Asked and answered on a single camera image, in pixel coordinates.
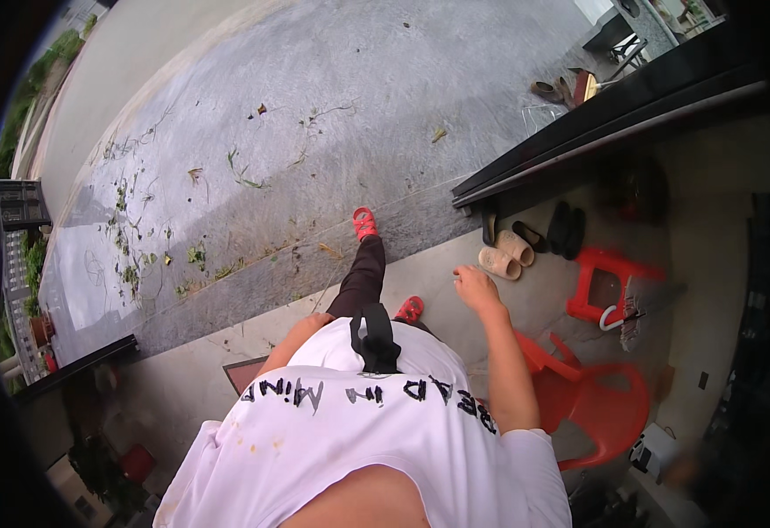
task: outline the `brown shoe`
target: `brown shoe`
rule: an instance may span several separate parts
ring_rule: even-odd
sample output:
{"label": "brown shoe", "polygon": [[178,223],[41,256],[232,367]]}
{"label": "brown shoe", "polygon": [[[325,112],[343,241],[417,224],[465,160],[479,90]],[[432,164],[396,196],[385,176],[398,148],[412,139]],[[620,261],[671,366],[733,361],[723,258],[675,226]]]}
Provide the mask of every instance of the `brown shoe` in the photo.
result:
{"label": "brown shoe", "polygon": [[555,80],[555,86],[558,87],[558,90],[556,91],[561,95],[561,100],[564,101],[566,107],[569,108],[569,110],[575,108],[576,101],[572,99],[572,91],[569,90],[569,84],[566,83],[566,79],[559,77]]}
{"label": "brown shoe", "polygon": [[534,81],[532,83],[532,93],[540,95],[550,103],[559,104],[564,102],[564,96],[558,92],[551,84],[543,81]]}

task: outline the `beige slipper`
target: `beige slipper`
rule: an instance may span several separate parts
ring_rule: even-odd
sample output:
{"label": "beige slipper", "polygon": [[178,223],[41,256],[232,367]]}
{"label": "beige slipper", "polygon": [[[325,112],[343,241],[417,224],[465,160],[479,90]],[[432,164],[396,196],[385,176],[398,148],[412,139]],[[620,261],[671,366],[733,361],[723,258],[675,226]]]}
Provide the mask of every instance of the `beige slipper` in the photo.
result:
{"label": "beige slipper", "polygon": [[508,253],[523,268],[534,262],[534,249],[514,231],[499,231],[496,234],[496,248]]}
{"label": "beige slipper", "polygon": [[498,248],[482,248],[478,252],[478,265],[490,273],[508,280],[517,280],[522,272],[517,261]]}

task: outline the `black strap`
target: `black strap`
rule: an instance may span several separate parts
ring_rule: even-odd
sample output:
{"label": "black strap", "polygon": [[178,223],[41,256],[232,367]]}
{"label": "black strap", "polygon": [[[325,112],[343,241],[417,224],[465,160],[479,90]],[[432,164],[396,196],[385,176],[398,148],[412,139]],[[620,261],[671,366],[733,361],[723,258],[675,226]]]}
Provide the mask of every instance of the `black strap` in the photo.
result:
{"label": "black strap", "polygon": [[[358,337],[361,319],[367,321],[367,335]],[[402,350],[393,342],[393,329],[385,307],[380,302],[363,306],[349,323],[349,335],[356,354],[365,360],[366,373],[400,374],[397,358]]]}

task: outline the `gray stone ground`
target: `gray stone ground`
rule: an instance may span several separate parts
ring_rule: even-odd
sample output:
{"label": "gray stone ground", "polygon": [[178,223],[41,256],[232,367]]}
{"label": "gray stone ground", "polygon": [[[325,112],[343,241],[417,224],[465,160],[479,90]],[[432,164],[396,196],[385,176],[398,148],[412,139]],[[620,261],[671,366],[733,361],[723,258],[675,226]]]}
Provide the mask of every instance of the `gray stone ground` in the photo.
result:
{"label": "gray stone ground", "polygon": [[[339,281],[358,205],[389,260],[472,230],[449,189],[560,115],[527,108],[533,80],[606,68],[575,48],[587,28],[571,0],[306,0],[223,40],[93,149],[40,293],[58,359],[128,333],[152,355]],[[199,244],[205,263],[188,263]]]}

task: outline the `white t-shirt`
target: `white t-shirt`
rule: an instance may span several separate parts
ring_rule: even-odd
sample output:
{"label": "white t-shirt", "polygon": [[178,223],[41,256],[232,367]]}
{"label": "white t-shirt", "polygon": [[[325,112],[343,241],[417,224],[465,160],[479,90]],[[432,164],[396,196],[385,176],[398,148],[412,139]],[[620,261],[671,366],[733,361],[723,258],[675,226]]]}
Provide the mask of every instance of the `white t-shirt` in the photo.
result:
{"label": "white t-shirt", "polygon": [[391,325],[404,374],[362,373],[349,320],[254,380],[223,422],[203,423],[154,527],[277,526],[374,464],[413,480],[433,528],[572,526],[542,429],[500,435],[461,359],[404,323]]}

